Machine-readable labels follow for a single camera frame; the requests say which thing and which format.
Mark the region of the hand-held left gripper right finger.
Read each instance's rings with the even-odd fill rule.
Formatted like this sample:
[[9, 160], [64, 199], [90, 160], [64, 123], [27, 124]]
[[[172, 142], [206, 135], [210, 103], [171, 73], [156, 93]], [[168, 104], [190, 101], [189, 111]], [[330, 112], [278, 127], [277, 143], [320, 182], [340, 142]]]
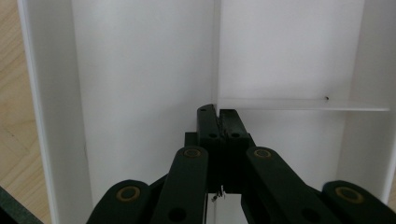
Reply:
[[246, 151], [252, 146], [250, 134], [234, 109], [219, 112], [223, 134], [223, 187], [226, 192], [242, 192]]

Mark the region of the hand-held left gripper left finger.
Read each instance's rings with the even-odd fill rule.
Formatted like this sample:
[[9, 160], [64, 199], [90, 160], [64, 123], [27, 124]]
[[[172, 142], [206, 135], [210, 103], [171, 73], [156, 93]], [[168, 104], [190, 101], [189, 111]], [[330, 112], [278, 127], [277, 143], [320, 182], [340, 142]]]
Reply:
[[207, 151], [208, 191], [221, 192], [220, 131], [213, 105], [203, 105], [197, 109], [196, 131], [185, 133], [184, 145], [202, 147]]

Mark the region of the white divided tray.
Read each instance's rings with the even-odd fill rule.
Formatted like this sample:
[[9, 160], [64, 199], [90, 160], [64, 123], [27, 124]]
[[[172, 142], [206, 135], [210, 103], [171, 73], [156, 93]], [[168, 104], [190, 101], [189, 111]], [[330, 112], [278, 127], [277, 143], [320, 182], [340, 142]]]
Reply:
[[54, 224], [169, 169], [198, 107], [236, 109], [308, 185], [382, 201], [396, 171], [396, 0], [18, 0]]

